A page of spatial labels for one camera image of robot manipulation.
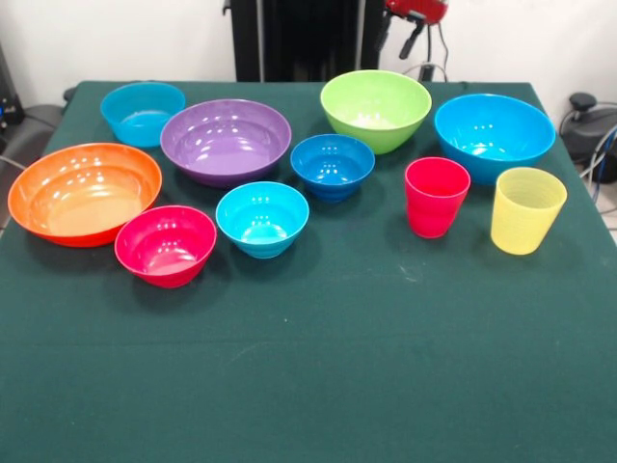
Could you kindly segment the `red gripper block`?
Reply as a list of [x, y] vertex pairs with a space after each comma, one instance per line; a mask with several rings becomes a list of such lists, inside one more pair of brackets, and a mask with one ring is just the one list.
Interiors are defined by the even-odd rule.
[[415, 22], [415, 29], [404, 42], [399, 58], [406, 60], [416, 43], [417, 38], [423, 32], [424, 23], [440, 23], [445, 17], [449, 6], [448, 0], [386, 0], [385, 8], [389, 13], [384, 13], [378, 31], [375, 50], [381, 51], [389, 34], [391, 14], [407, 20], [422, 20]]

